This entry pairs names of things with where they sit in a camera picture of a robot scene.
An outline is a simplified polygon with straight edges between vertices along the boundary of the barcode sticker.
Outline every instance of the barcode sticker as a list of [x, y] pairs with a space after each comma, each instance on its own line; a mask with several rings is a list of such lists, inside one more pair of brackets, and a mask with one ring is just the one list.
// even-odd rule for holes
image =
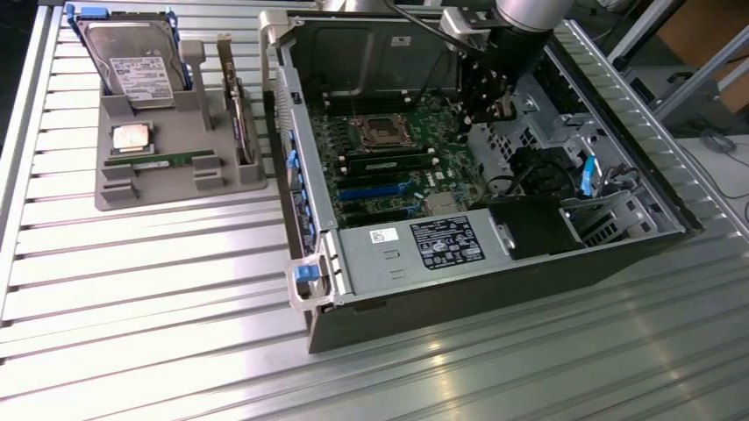
[[370, 231], [372, 244], [384, 243], [386, 241], [398, 240], [398, 231], [394, 228], [384, 228], [383, 230]]
[[129, 101], [172, 98], [161, 57], [112, 58], [109, 61]]
[[132, 169], [168, 168], [168, 166], [168, 161], [143, 162], [141, 164], [132, 164]]
[[411, 46], [411, 37], [392, 37], [390, 46]]

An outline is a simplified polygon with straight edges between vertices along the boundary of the blue latch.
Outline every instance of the blue latch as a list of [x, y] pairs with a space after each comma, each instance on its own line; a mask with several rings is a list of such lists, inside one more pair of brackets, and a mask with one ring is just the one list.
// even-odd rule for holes
[[75, 24], [75, 6], [69, 3], [65, 4], [65, 19], [68, 20], [68, 25], [71, 26], [75, 35], [79, 37], [80, 43], [83, 44], [83, 46], [85, 46], [85, 41], [83, 41], [79, 26]]
[[109, 11], [105, 7], [81, 7], [80, 8], [80, 18], [81, 19], [107, 19], [109, 17]]
[[290, 157], [286, 159], [286, 168], [299, 168], [299, 165], [294, 166], [294, 163], [299, 163], [296, 159], [296, 149], [291, 149]]
[[583, 179], [581, 180], [581, 190], [586, 196], [593, 194], [593, 171], [595, 170], [595, 155], [589, 155], [585, 161]]
[[294, 268], [294, 282], [304, 283], [319, 279], [318, 265], [296, 266]]

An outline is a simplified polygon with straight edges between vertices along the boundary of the aluminum profile table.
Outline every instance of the aluminum profile table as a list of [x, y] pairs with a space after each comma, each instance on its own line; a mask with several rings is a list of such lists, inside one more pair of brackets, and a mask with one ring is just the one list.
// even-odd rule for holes
[[[148, 0], [107, 6], [164, 9]], [[183, 37], [208, 42], [212, 85], [211, 43], [216, 33], [232, 33], [265, 132], [256, 16], [268, 7], [312, 5], [169, 6]], [[272, 180], [263, 191], [95, 210], [97, 76], [61, 9], [41, 7], [0, 161], [0, 419], [749, 416], [745, 228], [734, 228], [735, 214], [710, 199], [577, 31], [563, 25], [559, 40], [639, 128], [706, 233], [594, 288], [308, 355], [304, 320], [280, 279], [288, 249]]]

